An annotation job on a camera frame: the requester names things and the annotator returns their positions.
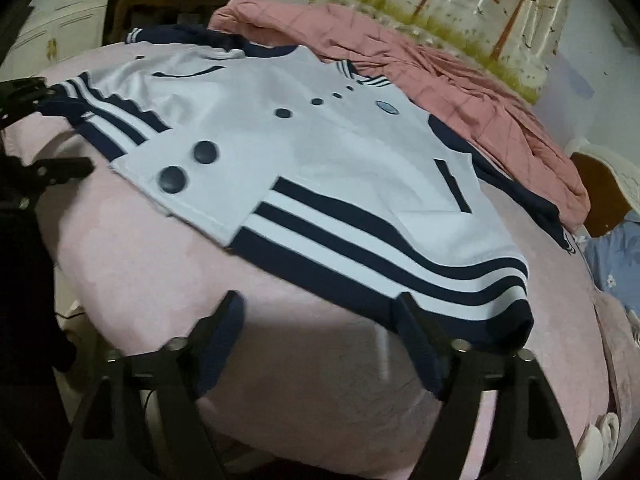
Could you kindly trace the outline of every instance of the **navy sleeve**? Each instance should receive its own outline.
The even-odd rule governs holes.
[[[148,41],[153,44],[183,43],[212,46],[232,50],[244,50],[248,57],[279,57],[293,52],[297,45],[269,48],[251,43],[239,34],[227,34],[209,30],[204,25],[156,25],[154,27],[134,28],[125,39],[125,43]]]
[[[546,198],[536,195],[521,183],[511,180],[496,170],[493,165],[481,155],[469,142],[460,137],[439,118],[433,114],[429,116],[429,126],[433,133],[450,150],[460,153],[470,153],[476,176],[503,190],[513,198],[528,213],[533,221],[556,241],[565,251],[570,251],[571,246],[564,236],[564,229],[560,223],[560,211],[558,207]]]

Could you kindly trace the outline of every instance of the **navy and white stripe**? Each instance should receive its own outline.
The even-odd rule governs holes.
[[[465,335],[476,344],[491,345],[497,333],[512,333],[513,326],[501,326],[505,319],[530,318],[523,261],[494,258],[443,266],[418,253],[385,220],[284,178],[230,248],[267,272],[388,328],[393,328],[388,302],[402,292],[447,318],[449,336]],[[478,330],[478,323],[490,328]]]
[[[142,112],[130,100],[116,94],[105,98],[93,88],[86,72],[52,86],[56,98],[43,102],[43,115],[79,114],[82,121],[72,121],[79,134],[110,162],[169,129],[153,112]]]
[[[348,59],[341,59],[340,61],[336,61],[335,67],[338,69],[338,72],[349,79],[356,79],[355,77],[356,75],[358,75],[358,72],[353,66],[353,63]]]
[[[383,75],[367,77],[358,74],[356,67],[354,67],[353,63],[348,59],[341,59],[340,61],[336,61],[334,65],[338,69],[338,72],[340,72],[340,74],[349,79],[356,80],[362,85],[376,86],[378,88],[391,85],[391,81],[389,81],[389,79],[387,79]]]
[[[125,43],[136,43],[136,38],[138,37],[138,34],[140,33],[142,29],[138,28],[138,27],[134,27],[133,30],[127,34],[127,37],[125,38],[124,42]]]
[[[369,85],[369,86],[375,86],[375,87],[378,87],[378,88],[383,88],[385,86],[391,85],[391,81],[389,81],[389,79],[387,79],[383,75],[379,75],[379,76],[376,76],[376,77],[369,77],[369,78],[365,78],[364,76],[360,76],[360,78],[358,79],[358,82],[361,83],[361,84],[365,84],[365,85]]]

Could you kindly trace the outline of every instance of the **wooden headboard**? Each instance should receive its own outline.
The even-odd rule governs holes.
[[[633,207],[620,191],[618,180],[607,164],[580,152],[574,153],[571,160],[591,200],[591,211],[584,226],[592,237],[602,236],[618,225]]]

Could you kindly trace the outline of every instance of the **black cable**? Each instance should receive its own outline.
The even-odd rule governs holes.
[[[146,396],[145,399],[145,405],[142,408],[142,413],[146,413],[146,406],[149,404],[149,399],[151,398],[151,394],[154,392],[155,390],[151,390],[148,395]]]
[[[66,319],[66,320],[73,319],[78,316],[85,316],[85,315],[86,315],[85,312],[78,312],[77,314],[72,314],[71,316],[64,316],[63,314],[56,312],[56,316],[60,316],[62,319]]]

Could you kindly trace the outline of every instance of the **bed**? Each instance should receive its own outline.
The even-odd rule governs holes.
[[[178,44],[115,44],[50,69],[49,84],[82,70],[155,56]],[[164,216],[62,118],[33,114],[8,137],[26,162],[89,156],[80,184],[52,187],[38,205],[47,246],[92,323],[125,354],[187,334],[229,289],[247,302],[241,338],[218,386],[199,401],[207,425],[256,449],[324,469],[405,479],[438,413],[399,339],[225,253]],[[620,446],[640,409],[640,356],[622,308],[593,286],[579,252],[562,250],[509,196],[482,184],[530,265],[539,359],[575,444],[614,411]],[[464,479],[476,478],[491,424],[483,403]]]
[[[638,210],[640,170],[609,148],[590,144],[584,139],[570,147],[570,152],[591,199],[591,211],[584,227],[591,237],[606,236],[629,212]],[[613,312],[618,314],[621,307],[617,305]],[[601,478],[633,478],[638,469],[639,448],[640,424],[636,424],[626,442],[620,442],[618,455]]]

